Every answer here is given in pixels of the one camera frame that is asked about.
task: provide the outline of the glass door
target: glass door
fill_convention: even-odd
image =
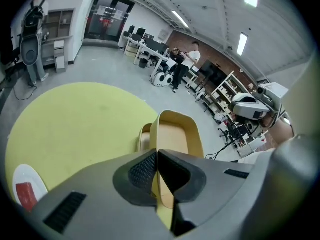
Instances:
[[[95,0],[84,38],[118,42],[133,5],[127,0]]]

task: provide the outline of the white sneaker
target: white sneaker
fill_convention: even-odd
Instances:
[[[40,80],[41,82],[44,82],[49,76],[49,73],[46,73],[45,76]]]

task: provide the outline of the trash can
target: trash can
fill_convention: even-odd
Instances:
[[[147,64],[148,64],[147,59],[145,59],[145,58],[140,59],[140,63],[139,63],[140,68],[142,68],[142,69],[146,68]]]

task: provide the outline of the ceiling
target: ceiling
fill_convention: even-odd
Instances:
[[[177,31],[214,47],[253,79],[305,63],[315,43],[289,0],[258,0],[256,8],[244,0],[133,0],[149,8]],[[177,11],[185,28],[172,14]],[[237,55],[241,32],[248,35]]]

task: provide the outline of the gray floor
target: gray floor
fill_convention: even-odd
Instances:
[[[155,87],[149,82],[152,69],[142,69],[133,64],[134,58],[127,57],[117,49],[105,47],[82,47],[74,65],[70,65],[66,73],[49,71],[48,79],[37,84],[38,89],[33,96],[24,101],[18,101],[13,93],[9,95],[0,115],[0,154],[1,164],[4,165],[5,152],[14,123],[23,110],[41,94],[58,86],[77,83],[95,82],[112,85],[130,92],[147,102],[158,113],[163,110],[173,110],[192,117],[198,125],[205,154],[212,154],[225,146],[219,137],[218,125],[209,111],[204,113],[205,107],[195,103],[195,98],[188,93],[183,83],[177,93],[172,88]],[[27,98],[32,88],[26,84],[25,77],[18,80],[15,92],[19,99]],[[218,160],[234,161],[240,157],[231,147],[222,151]]]

